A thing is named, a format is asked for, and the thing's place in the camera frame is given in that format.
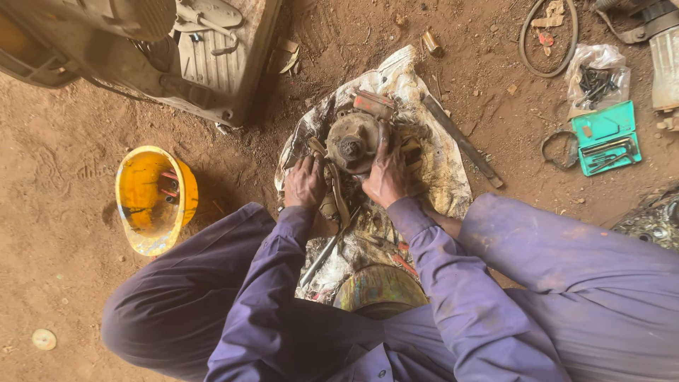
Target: hand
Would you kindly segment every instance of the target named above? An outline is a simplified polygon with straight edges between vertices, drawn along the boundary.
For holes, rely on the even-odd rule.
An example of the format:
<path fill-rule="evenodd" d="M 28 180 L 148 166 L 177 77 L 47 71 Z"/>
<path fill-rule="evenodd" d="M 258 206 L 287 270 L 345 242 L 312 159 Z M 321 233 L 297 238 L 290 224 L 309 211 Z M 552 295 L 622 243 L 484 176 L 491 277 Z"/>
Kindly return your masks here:
<path fill-rule="evenodd" d="M 325 159 L 318 152 L 300 158 L 295 163 L 295 167 L 285 177 L 285 207 L 320 207 L 327 189 L 323 177 L 324 167 Z"/>
<path fill-rule="evenodd" d="M 405 159 L 401 155 L 401 136 L 395 134 L 394 146 L 389 153 L 391 127 L 380 121 L 379 129 L 378 152 L 372 170 L 361 181 L 363 191 L 370 199 L 386 209 L 400 198 L 408 196 L 408 179 Z"/>

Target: ground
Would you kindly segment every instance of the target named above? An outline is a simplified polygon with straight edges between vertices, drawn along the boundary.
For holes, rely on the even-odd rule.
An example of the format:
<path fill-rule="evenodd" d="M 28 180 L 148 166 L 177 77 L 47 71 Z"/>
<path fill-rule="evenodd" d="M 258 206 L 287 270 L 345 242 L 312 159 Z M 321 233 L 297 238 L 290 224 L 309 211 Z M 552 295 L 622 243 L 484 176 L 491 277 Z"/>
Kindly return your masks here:
<path fill-rule="evenodd" d="M 532 3 L 423 4 L 425 10 L 407 1 L 286 1 L 277 33 L 301 43 L 301 71 L 266 74 L 253 119 L 227 136 L 191 114 L 83 81 L 46 90 L 0 75 L 0 380 L 169 381 L 110 354 L 99 336 L 106 298 L 148 262 L 128 246 L 115 212 L 120 160 L 130 148 L 156 145 L 195 171 L 200 204 L 184 239 L 249 201 L 274 212 L 274 169 L 283 143 L 309 109 L 305 100 L 321 99 L 407 44 L 420 49 L 426 28 L 445 56 L 423 54 L 418 73 L 435 95 L 440 84 L 452 118 L 471 131 L 478 149 L 492 154 L 491 165 L 507 184 L 499 194 L 612 226 L 644 194 L 678 176 L 679 134 L 654 137 L 661 118 L 651 111 L 647 44 L 619 43 L 578 2 L 580 42 L 617 45 L 632 68 L 630 94 L 644 155 L 640 164 L 587 178 L 579 168 L 563 172 L 540 157 L 541 141 L 564 121 L 568 104 L 562 75 L 540 79 L 519 63 L 514 41 Z M 407 24 L 400 27 L 395 20 L 403 16 Z M 557 30 L 553 61 L 541 58 L 529 38 L 540 69 L 556 66 L 568 33 Z M 514 95 L 507 92 L 512 84 L 518 87 Z M 468 176 L 475 196 L 490 190 L 480 174 Z M 578 199 L 585 202 L 574 203 Z M 32 345 L 38 328 L 56 334 L 57 348 Z"/>

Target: sleeve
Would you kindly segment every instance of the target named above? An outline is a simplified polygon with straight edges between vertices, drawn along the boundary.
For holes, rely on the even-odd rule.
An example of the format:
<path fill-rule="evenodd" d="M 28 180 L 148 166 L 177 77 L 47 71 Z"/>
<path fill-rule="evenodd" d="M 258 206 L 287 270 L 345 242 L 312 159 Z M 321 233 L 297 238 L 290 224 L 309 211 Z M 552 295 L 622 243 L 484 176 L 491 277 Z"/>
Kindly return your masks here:
<path fill-rule="evenodd" d="M 288 207 L 255 254 L 208 361 L 206 382 L 281 381 L 289 375 L 283 323 L 295 295 L 313 211 Z"/>
<path fill-rule="evenodd" d="M 570 381 L 543 329 L 415 198 L 398 200 L 387 214 L 410 244 L 458 381 Z"/>

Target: yellow hard hat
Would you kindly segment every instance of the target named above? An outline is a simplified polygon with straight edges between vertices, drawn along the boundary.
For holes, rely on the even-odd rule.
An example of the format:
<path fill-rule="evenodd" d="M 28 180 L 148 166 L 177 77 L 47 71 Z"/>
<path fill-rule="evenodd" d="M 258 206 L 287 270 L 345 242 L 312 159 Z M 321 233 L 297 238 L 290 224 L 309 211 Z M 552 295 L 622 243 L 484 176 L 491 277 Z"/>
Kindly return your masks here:
<path fill-rule="evenodd" d="M 142 146 L 120 164 L 115 199 L 132 248 L 158 256 L 175 245 L 181 227 L 196 214 L 198 185 L 184 162 L 159 147 Z"/>

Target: clear plastic bag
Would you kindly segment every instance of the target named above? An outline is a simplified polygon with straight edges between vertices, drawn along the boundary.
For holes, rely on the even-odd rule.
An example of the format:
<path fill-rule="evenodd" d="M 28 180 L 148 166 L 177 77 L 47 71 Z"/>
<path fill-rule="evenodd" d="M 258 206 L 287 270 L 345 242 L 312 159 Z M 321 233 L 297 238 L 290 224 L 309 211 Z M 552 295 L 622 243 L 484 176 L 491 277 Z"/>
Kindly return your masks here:
<path fill-rule="evenodd" d="M 626 60 L 616 46 L 578 44 L 566 72 L 568 100 L 571 102 L 570 116 L 583 114 L 581 111 L 606 109 L 628 101 L 631 69 L 625 66 Z M 583 81 L 583 70 L 588 69 L 598 70 L 588 71 L 588 78 Z M 595 77 L 594 73 L 600 76 L 589 81 Z M 603 80 L 605 75 L 610 83 L 603 86 L 601 83 L 606 82 Z M 595 86 L 587 90 L 589 84 Z"/>

